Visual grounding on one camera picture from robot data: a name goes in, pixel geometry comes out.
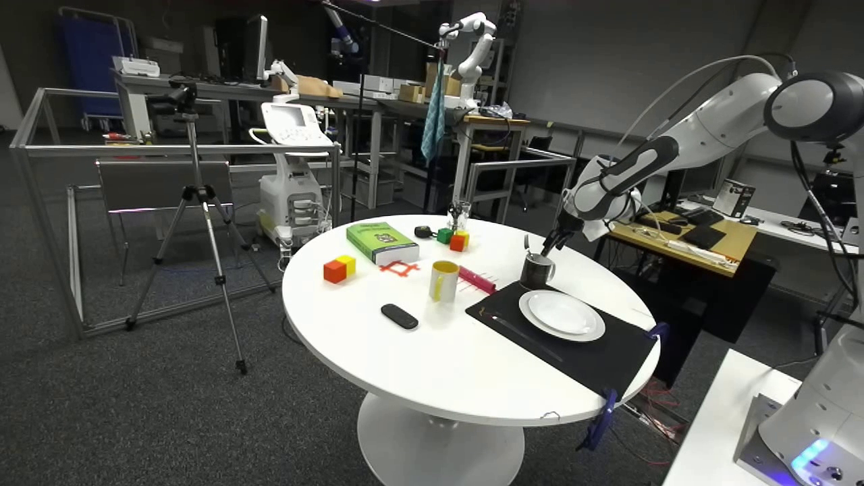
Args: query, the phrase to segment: black mat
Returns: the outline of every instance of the black mat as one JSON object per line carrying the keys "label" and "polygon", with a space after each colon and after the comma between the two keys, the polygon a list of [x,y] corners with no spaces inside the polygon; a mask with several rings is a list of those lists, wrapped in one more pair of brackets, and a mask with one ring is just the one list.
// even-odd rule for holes
{"label": "black mat", "polygon": [[727,233],[713,230],[713,226],[693,226],[688,230],[681,240],[698,246],[698,249],[713,249],[717,240],[723,240]]}
{"label": "black mat", "polygon": [[654,337],[596,307],[605,321],[599,339],[569,342],[550,337],[520,315],[519,296],[524,291],[528,291],[528,287],[516,280],[476,303],[468,314],[596,395],[619,392],[621,396],[646,362]]}

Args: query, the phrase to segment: white cup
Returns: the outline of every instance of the white cup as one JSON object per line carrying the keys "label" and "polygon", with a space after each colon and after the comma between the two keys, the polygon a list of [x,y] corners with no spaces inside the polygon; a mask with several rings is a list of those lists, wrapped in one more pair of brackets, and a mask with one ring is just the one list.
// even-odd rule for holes
{"label": "white cup", "polygon": [[428,296],[431,303],[454,303],[457,300],[458,265],[450,260],[431,261]]}

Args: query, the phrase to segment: white plate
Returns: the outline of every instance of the white plate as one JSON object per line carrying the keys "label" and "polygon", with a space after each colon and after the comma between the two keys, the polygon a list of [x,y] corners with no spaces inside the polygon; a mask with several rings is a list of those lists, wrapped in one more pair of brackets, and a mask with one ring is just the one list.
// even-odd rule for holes
{"label": "white plate", "polygon": [[603,315],[592,306],[561,291],[549,291],[549,288],[527,291],[519,300],[519,310],[538,330],[559,339],[592,342],[605,335]]}

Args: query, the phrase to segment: colorful cube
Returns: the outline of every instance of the colorful cube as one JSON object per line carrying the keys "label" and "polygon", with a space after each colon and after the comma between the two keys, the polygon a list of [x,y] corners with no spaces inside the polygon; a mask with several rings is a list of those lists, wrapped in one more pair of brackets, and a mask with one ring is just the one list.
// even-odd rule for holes
{"label": "colorful cube", "polygon": [[450,250],[465,250],[468,240],[469,240],[469,234],[465,230],[454,233]]}
{"label": "colorful cube", "polygon": [[443,230],[435,233],[435,240],[443,244],[443,246],[450,244],[450,237],[454,237],[450,226],[443,226]]}
{"label": "colorful cube", "polygon": [[346,265],[346,279],[357,276],[357,260],[350,253],[339,253],[337,261]]}
{"label": "colorful cube", "polygon": [[347,265],[343,265],[339,260],[330,260],[330,261],[324,265],[324,280],[339,284],[339,280],[346,280],[346,279],[347,279]]}

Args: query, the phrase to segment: yellow block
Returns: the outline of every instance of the yellow block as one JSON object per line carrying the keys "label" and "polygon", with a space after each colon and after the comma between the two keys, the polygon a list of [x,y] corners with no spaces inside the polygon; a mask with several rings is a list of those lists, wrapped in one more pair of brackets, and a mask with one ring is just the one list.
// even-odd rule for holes
{"label": "yellow block", "polygon": [[357,273],[357,260],[350,253],[339,253],[337,261],[346,265],[346,279],[354,279]]}
{"label": "yellow block", "polygon": [[454,233],[454,237],[457,237],[457,234],[462,234],[462,237],[465,237],[462,249],[468,249],[469,234],[468,234],[465,230],[457,230],[457,233]]}

